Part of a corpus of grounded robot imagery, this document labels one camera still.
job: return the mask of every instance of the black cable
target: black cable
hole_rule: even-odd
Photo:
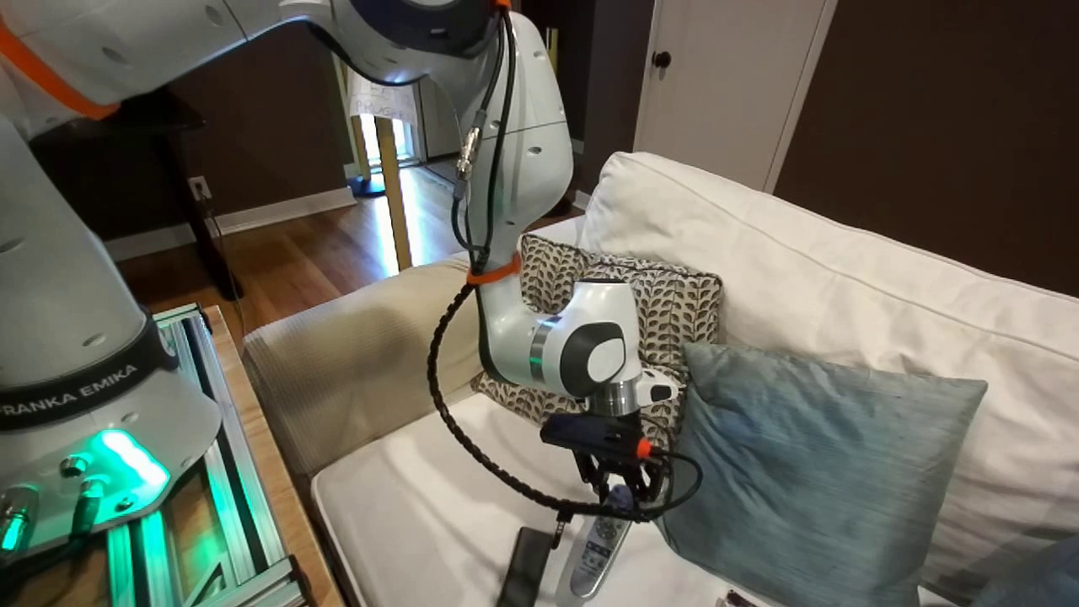
[[[502,144],[504,144],[504,127],[509,127],[509,112],[512,112],[512,87],[514,87],[514,36],[512,36],[512,24],[509,24],[509,10],[500,13],[502,19],[502,40],[504,40],[504,95],[502,95],[502,113],[500,113],[500,133],[495,133],[495,153],[493,153],[493,173],[488,173],[488,193],[486,193],[486,236],[483,236],[483,247],[470,243],[470,234],[464,240],[467,247],[467,258],[470,258],[470,272],[483,272],[486,271],[486,258],[488,258],[488,243],[493,243],[493,216],[495,216],[495,182],[500,182],[500,166],[502,166]],[[557,495],[547,495],[539,489],[531,489],[530,481],[514,477],[512,471],[504,471],[500,461],[493,461],[467,436],[464,427],[450,417],[446,398],[442,398],[442,382],[439,382],[439,352],[442,352],[442,338],[450,322],[450,317],[461,310],[461,304],[475,292],[477,287],[475,282],[464,282],[456,300],[448,304],[448,310],[439,317],[439,327],[431,332],[431,347],[429,347],[429,390],[431,390],[431,400],[436,400],[436,412],[439,417],[446,420],[448,436],[456,436],[456,440],[483,465],[488,470],[500,481],[504,481],[509,489],[514,489],[520,495],[547,506],[547,508],[557,508],[558,518],[567,515],[610,515],[610,518],[633,518],[633,521],[648,521],[648,518],[656,518],[663,515],[668,508],[682,506],[684,498],[692,498],[700,486],[700,465],[684,458],[684,456],[674,456],[674,450],[656,450],[656,458],[668,461],[668,470],[674,471],[670,461],[688,461],[694,470],[694,481],[688,491],[682,491],[678,498],[668,491],[663,506],[633,506],[633,508],[616,508],[616,506],[605,506],[605,503],[572,503],[572,498],[557,498]]]
[[[504,28],[500,24],[500,60],[495,60],[495,69],[493,69],[493,80],[486,85],[486,92],[483,92],[483,100],[477,100],[477,118],[475,118],[475,147],[470,147],[470,159],[477,155],[477,147],[483,147],[483,130],[486,130],[486,113],[488,113],[488,105],[493,105],[493,98],[495,98],[495,85],[500,85],[500,78],[502,78],[502,49],[504,49]],[[448,216],[450,216],[450,236],[459,240],[459,247],[464,247],[467,249],[467,256],[470,256],[470,249],[475,249],[475,243],[470,243],[470,236],[464,236],[461,234],[461,187],[456,187],[456,194],[450,194],[450,208],[448,208]]]
[[[475,282],[464,282],[448,310],[439,317],[439,327],[436,327],[436,338],[431,338],[431,352],[429,352],[429,390],[431,390],[431,400],[436,400],[436,412],[439,417],[446,420],[448,436],[459,438],[459,445],[483,465],[488,470],[500,481],[504,481],[509,489],[514,489],[520,495],[547,506],[547,508],[557,508],[558,515],[610,515],[610,518],[633,518],[633,521],[648,521],[648,518],[656,518],[663,515],[668,508],[678,508],[684,498],[692,498],[696,489],[700,489],[700,465],[688,456],[678,456],[678,450],[656,450],[656,458],[668,458],[668,470],[670,461],[688,461],[694,470],[694,481],[688,491],[682,491],[678,498],[670,498],[668,491],[668,503],[663,506],[633,506],[633,508],[616,508],[616,506],[605,506],[605,503],[572,503],[572,498],[557,498],[557,495],[547,495],[539,489],[531,489],[530,481],[514,477],[512,471],[504,471],[500,461],[493,461],[467,436],[464,427],[450,417],[446,398],[442,398],[442,382],[439,382],[439,352],[442,352],[442,341],[446,341],[446,329],[450,322],[450,317],[461,310],[461,304],[475,292]]]
[[[514,87],[514,36],[512,36],[512,24],[509,24],[509,10],[502,10],[502,31],[504,31],[504,95],[502,95],[502,113],[500,113],[500,133],[495,133],[495,153],[493,153],[493,169],[486,178],[486,240],[477,247],[477,256],[470,256],[470,271],[477,272],[488,258],[488,247],[493,247],[493,216],[495,216],[495,185],[500,185],[500,169],[502,169],[502,144],[504,144],[504,127],[509,127],[509,108],[512,108],[512,87]]]

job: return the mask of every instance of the wall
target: wall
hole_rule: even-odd
[[[610,153],[633,147],[654,0],[527,0],[558,31],[558,87],[575,155],[575,187],[594,187]]]
[[[215,213],[342,185],[351,163],[331,54],[287,28],[169,87],[203,113],[177,133],[188,174],[206,174]],[[177,223],[164,173],[143,139],[38,141],[69,207],[96,236]]]
[[[1079,292],[1079,2],[840,0],[778,194]]]

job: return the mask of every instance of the couch cushion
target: couch cushion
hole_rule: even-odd
[[[1079,531],[1079,304],[828,223],[656,155],[614,155],[584,249],[724,278],[724,341],[899,374],[984,377],[922,581],[976,582]]]
[[[542,445],[531,420],[483,393],[450,412],[500,465],[547,491],[590,498],[570,450]],[[323,470],[312,503],[351,589],[369,607],[495,602],[514,530],[551,530],[551,513],[477,470],[436,416]],[[558,563],[572,540],[551,554],[539,602],[561,602]],[[674,556],[654,525],[633,525],[594,602],[713,602],[724,593],[724,581]]]
[[[688,364],[674,450],[705,481],[659,518],[670,545],[778,602],[915,602],[984,384],[722,344]]]

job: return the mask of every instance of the wooden floor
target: wooden floor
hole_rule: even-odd
[[[450,185],[424,169],[403,169],[401,185],[410,263],[459,253]],[[221,236],[217,249],[247,291],[234,304],[215,292],[192,247],[126,258],[120,272],[148,310],[217,304],[231,338],[397,272],[384,198]]]

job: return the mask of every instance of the doorway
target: doorway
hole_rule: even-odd
[[[392,121],[392,144],[394,159],[401,166],[421,163],[421,130],[416,130],[416,98],[414,87],[379,87],[358,69],[351,69],[342,60],[338,60],[338,87],[340,87],[340,108],[351,130],[352,147],[352,173],[369,174],[369,169],[379,169],[379,141],[375,118]]]
[[[656,0],[633,147],[776,187],[835,0]]]

